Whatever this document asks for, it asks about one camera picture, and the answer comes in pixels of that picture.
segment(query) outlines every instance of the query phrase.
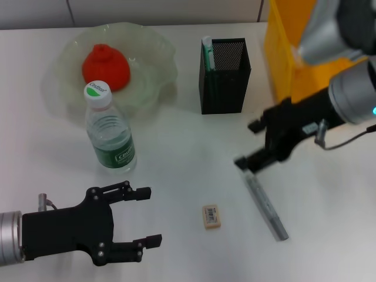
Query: water bottle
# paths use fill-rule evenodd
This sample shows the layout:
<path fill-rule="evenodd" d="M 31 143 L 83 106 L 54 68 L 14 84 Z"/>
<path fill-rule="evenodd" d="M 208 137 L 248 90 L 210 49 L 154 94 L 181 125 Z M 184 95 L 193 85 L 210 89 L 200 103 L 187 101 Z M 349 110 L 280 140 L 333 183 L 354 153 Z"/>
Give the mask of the water bottle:
<path fill-rule="evenodd" d="M 114 174 L 132 170 L 137 160 L 129 122 L 114 106 L 110 87 L 93 81 L 85 86 L 84 96 L 86 131 L 99 162 Z"/>

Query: white table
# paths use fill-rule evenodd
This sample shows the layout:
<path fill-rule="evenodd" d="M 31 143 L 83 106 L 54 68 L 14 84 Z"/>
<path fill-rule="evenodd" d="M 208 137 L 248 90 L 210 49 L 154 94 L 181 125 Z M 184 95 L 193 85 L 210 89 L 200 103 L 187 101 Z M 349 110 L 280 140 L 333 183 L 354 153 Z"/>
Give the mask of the white table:
<path fill-rule="evenodd" d="M 0 212 L 37 210 L 38 193 L 57 207 L 82 201 L 87 188 L 129 180 L 152 198 L 112 206 L 114 241 L 162 233 L 141 263 L 95 267 L 83 252 L 0 268 L 6 282 L 229 282 L 376 280 L 375 135 L 326 153 L 307 140 L 285 164 L 260 173 L 290 239 L 276 241 L 233 164 L 263 145 L 247 129 L 273 104 L 262 53 L 265 23 L 155 27 L 177 49 L 177 96 L 131 121 L 138 164 L 109 176 L 86 132 L 52 114 L 46 78 L 65 43 L 83 29 L 0 32 Z M 200 38 L 245 37 L 252 65 L 244 110 L 202 116 Z M 365 126 L 328 134 L 335 144 Z M 201 209 L 219 205 L 222 227 L 206 231 Z"/>

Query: black pen holder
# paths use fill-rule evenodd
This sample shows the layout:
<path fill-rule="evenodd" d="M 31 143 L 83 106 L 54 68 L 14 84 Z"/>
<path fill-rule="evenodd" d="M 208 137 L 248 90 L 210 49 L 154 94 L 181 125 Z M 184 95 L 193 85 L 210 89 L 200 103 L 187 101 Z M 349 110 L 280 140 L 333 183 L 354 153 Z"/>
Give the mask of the black pen holder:
<path fill-rule="evenodd" d="M 251 74 L 246 40 L 213 39 L 215 70 L 207 71 L 204 46 L 201 44 L 200 101 L 201 113 L 241 113 Z"/>

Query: yellow container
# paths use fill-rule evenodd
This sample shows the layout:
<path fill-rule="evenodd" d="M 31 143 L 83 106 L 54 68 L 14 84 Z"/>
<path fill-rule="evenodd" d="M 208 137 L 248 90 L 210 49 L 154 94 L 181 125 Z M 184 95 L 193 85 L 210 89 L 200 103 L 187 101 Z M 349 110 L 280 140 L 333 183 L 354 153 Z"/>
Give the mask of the yellow container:
<path fill-rule="evenodd" d="M 270 14 L 264 48 L 278 102 L 290 97 L 293 103 L 327 87 L 330 79 L 353 66 L 348 59 L 320 66 L 298 65 L 292 47 L 297 48 L 316 0 L 270 0 Z"/>

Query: red object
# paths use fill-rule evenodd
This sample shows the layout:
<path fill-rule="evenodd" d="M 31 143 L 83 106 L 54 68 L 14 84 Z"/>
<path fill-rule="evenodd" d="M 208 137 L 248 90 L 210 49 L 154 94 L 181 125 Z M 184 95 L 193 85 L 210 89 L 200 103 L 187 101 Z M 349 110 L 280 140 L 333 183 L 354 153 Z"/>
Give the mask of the red object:
<path fill-rule="evenodd" d="M 123 88 L 130 81 L 127 60 L 122 53 L 106 44 L 94 45 L 82 64 L 82 75 L 86 83 L 94 80 L 106 82 L 111 91 Z"/>

